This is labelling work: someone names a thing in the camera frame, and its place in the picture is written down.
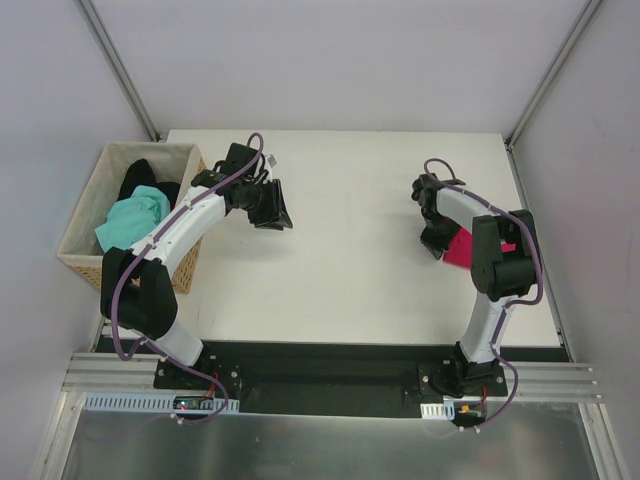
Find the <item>pink t shirt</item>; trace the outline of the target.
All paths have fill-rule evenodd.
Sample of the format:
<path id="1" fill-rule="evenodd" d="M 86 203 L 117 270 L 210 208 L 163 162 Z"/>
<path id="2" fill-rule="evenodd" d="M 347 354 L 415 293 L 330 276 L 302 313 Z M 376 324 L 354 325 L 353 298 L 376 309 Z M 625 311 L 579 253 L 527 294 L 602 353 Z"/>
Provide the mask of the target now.
<path id="1" fill-rule="evenodd" d="M 437 261 L 444 262 L 462 269 L 470 270 L 474 258 L 474 245 L 472 234 L 465 228 L 453 229 L 447 233 L 446 240 L 448 243 L 442 251 L 434 250 L 432 252 Z M 478 253 L 485 256 L 495 253 L 496 248 L 500 247 L 502 253 L 509 253 L 516 250 L 516 245 L 507 243 L 504 240 L 493 241 L 491 239 L 481 239 L 478 242 Z"/>

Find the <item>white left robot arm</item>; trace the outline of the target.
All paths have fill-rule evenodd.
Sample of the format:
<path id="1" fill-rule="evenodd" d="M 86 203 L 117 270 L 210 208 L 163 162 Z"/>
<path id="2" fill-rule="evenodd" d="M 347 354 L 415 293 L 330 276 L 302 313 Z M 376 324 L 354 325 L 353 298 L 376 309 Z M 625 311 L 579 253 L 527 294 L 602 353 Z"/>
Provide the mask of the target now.
<path id="1" fill-rule="evenodd" d="M 154 352 L 178 362 L 176 375 L 188 388 L 204 387 L 212 367 L 203 359 L 203 341 L 179 319 L 172 277 L 203 235 L 233 210 L 244 211 L 257 229 L 292 228 L 275 165 L 262 148 L 231 144 L 223 160 L 193 177 L 176 207 L 149 234 L 103 255 L 100 311 L 111 323 L 112 337 L 117 339 L 120 329 L 138 334 Z"/>

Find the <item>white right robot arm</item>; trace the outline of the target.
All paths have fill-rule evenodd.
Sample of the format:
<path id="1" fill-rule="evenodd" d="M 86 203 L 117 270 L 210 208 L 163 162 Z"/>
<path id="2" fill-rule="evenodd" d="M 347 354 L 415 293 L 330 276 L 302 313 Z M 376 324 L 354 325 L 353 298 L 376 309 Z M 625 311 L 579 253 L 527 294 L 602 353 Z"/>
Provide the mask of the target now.
<path id="1" fill-rule="evenodd" d="M 477 295 L 469 325 L 459 341 L 465 361 L 450 369 L 452 387 L 473 394 L 486 381 L 481 363 L 496 359 L 513 308 L 534 305 L 543 294 L 535 221 L 526 209 L 505 212 L 458 179 L 424 173 L 411 198 L 425 220 L 421 243 L 436 259 L 451 250 L 465 230 L 471 235 L 470 274 Z"/>

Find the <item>wicker laundry basket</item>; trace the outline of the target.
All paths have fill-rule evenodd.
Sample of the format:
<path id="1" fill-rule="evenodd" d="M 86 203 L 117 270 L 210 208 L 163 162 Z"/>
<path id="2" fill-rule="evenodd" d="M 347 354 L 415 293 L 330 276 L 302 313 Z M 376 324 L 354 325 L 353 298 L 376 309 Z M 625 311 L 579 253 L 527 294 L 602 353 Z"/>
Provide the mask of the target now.
<path id="1" fill-rule="evenodd" d="M 105 222 L 127 170 L 139 159 L 149 162 L 158 181 L 180 185 L 178 200 L 205 168 L 200 149 L 191 143 L 113 142 L 104 147 L 57 250 L 64 264 L 96 288 L 101 286 L 103 251 L 95 229 Z"/>

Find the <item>black t shirt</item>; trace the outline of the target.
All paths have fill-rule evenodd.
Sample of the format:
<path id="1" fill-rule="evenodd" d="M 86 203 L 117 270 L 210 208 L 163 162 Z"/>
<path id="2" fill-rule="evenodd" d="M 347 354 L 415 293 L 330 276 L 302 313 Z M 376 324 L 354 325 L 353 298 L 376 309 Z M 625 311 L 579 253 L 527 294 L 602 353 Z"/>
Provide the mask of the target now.
<path id="1" fill-rule="evenodd" d="M 124 180 L 120 186 L 117 200 L 120 201 L 130 198 L 138 186 L 156 188 L 166 196 L 170 207 L 175 207 L 180 191 L 180 184 L 172 181 L 159 182 L 146 159 L 135 161 L 127 169 Z"/>

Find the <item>teal t shirt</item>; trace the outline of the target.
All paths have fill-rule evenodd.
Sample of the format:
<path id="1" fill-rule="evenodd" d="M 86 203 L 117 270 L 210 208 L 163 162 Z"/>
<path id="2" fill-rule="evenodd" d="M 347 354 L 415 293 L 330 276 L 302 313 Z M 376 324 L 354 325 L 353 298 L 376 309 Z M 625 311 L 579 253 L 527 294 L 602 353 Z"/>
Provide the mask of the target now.
<path id="1" fill-rule="evenodd" d="M 112 247 L 126 250 L 151 233 L 169 214 L 170 202 L 158 188 L 139 185 L 114 203 L 105 222 L 95 228 L 98 244 L 106 253 Z"/>

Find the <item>right aluminium frame post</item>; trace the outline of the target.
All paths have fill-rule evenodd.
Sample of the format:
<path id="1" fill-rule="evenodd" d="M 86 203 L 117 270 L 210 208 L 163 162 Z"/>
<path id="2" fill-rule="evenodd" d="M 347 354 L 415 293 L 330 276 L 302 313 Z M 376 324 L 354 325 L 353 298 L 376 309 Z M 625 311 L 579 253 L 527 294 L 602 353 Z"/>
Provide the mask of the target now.
<path id="1" fill-rule="evenodd" d="M 588 0 L 582 5 L 578 15 L 551 58 L 542 77 L 536 84 L 514 126 L 505 137 L 504 144 L 508 152 L 513 151 L 534 115 L 542 106 L 543 101 L 551 91 L 554 83 L 559 79 L 564 67 L 578 48 L 582 38 L 605 4 L 606 2 L 604 0 Z"/>

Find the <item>aluminium frame post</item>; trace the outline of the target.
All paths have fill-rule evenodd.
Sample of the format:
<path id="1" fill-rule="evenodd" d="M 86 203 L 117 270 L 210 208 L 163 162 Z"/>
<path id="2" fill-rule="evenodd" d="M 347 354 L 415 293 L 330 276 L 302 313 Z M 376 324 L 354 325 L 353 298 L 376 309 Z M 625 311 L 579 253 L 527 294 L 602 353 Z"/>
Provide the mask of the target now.
<path id="1" fill-rule="evenodd" d="M 542 106 L 543 101 L 551 91 L 554 83 L 559 79 L 564 67 L 578 48 L 582 38 L 605 4 L 606 2 L 604 0 L 588 0 L 582 5 L 578 15 L 551 58 L 542 77 L 536 84 L 514 126 L 505 137 L 504 144 L 508 152 L 513 151 L 534 115 Z"/>
<path id="2" fill-rule="evenodd" d="M 161 133 L 152 120 L 97 6 L 91 0 L 75 0 L 74 4 L 146 137 L 152 142 L 159 142 Z"/>

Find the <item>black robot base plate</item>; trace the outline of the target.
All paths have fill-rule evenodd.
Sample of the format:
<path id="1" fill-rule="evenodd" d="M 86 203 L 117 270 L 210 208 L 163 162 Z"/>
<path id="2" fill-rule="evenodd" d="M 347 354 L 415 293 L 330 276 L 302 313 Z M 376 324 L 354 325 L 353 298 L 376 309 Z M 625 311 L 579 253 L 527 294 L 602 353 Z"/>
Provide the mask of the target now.
<path id="1" fill-rule="evenodd" d="M 445 397 L 508 395 L 497 361 L 465 367 L 453 346 L 208 341 L 204 353 L 190 372 L 158 363 L 154 387 L 203 391 L 210 375 L 243 413 L 373 418 L 417 418 Z"/>

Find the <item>left aluminium frame post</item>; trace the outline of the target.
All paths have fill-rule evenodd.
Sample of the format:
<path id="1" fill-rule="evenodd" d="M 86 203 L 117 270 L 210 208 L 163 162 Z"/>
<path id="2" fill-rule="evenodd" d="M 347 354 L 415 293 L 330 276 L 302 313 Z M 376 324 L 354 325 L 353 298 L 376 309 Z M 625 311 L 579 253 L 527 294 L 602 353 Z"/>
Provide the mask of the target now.
<path id="1" fill-rule="evenodd" d="M 152 142 L 159 142 L 161 133 L 152 120 L 97 6 L 91 0 L 75 0 L 74 4 L 146 137 Z"/>

